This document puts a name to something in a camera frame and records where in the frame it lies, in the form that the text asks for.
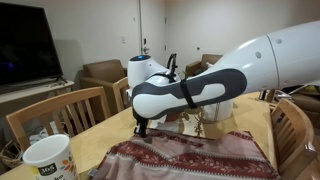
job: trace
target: red patterned fabric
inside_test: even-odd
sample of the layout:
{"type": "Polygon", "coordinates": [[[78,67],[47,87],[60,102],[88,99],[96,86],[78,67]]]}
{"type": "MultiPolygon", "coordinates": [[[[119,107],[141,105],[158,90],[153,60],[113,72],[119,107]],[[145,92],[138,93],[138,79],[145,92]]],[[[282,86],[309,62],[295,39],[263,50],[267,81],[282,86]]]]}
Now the red patterned fabric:
{"type": "Polygon", "coordinates": [[[281,179],[248,132],[212,140],[148,129],[113,146],[94,179],[281,179]]]}

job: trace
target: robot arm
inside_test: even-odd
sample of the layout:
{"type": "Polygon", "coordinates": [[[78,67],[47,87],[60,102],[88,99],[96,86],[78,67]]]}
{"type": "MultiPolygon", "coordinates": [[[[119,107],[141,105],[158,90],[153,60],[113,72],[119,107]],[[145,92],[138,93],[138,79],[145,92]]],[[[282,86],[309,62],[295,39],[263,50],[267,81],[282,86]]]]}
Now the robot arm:
{"type": "Polygon", "coordinates": [[[128,80],[138,121],[136,133],[142,119],[158,119],[169,112],[218,103],[245,93],[319,81],[319,32],[320,21],[316,21],[258,37],[226,53],[200,75],[173,83],[152,76],[159,71],[167,73],[168,69],[151,57],[131,59],[128,80]]]}

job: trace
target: tv screen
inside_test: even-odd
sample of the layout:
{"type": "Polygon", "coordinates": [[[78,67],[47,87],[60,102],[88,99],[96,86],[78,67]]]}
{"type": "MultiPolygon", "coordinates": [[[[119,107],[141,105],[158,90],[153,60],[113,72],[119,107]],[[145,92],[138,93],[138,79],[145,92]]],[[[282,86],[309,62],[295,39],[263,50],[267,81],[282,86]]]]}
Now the tv screen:
{"type": "Polygon", "coordinates": [[[0,87],[62,75],[44,9],[0,3],[0,87]]]}

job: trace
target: mug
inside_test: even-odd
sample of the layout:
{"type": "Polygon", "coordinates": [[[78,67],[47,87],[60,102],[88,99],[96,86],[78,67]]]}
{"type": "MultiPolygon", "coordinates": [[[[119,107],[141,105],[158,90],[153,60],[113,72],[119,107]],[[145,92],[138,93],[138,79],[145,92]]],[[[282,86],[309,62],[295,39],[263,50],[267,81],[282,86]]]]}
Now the mug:
{"type": "Polygon", "coordinates": [[[31,145],[23,154],[36,180],[78,180],[70,138],[55,134],[31,145]]]}

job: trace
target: dining table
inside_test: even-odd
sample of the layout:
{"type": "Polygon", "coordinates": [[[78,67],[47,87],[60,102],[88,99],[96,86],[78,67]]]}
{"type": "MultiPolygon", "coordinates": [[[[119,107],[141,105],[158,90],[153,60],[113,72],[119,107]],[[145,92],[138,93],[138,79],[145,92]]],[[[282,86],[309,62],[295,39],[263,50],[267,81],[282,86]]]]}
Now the dining table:
{"type": "MultiPolygon", "coordinates": [[[[177,131],[210,139],[220,138],[231,131],[248,131],[273,168],[277,169],[269,104],[257,100],[258,96],[259,93],[255,92],[234,98],[231,116],[218,122],[202,123],[200,134],[195,131],[195,118],[177,120],[177,131]]],[[[111,147],[129,140],[134,135],[135,126],[130,107],[72,137],[70,149],[81,179],[89,178],[88,172],[99,166],[111,147]]],[[[21,164],[0,176],[0,180],[11,179],[31,180],[33,176],[28,166],[21,164]]]]}

